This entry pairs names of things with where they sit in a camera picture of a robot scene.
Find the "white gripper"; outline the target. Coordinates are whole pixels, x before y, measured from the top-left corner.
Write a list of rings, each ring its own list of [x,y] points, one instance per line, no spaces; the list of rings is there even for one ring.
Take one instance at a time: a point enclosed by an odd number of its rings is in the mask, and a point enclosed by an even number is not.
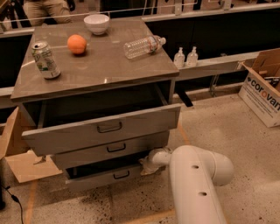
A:
[[[157,172],[170,163],[171,157],[172,150],[168,147],[151,150],[148,156],[139,159],[139,163],[143,167],[141,175],[145,176]]]

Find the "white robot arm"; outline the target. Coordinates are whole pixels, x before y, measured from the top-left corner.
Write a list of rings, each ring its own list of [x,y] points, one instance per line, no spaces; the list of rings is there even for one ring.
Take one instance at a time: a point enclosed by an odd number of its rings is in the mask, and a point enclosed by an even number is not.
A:
[[[234,176],[231,160],[193,145],[159,148],[139,160],[149,175],[168,167],[178,224],[227,224],[215,188]]]

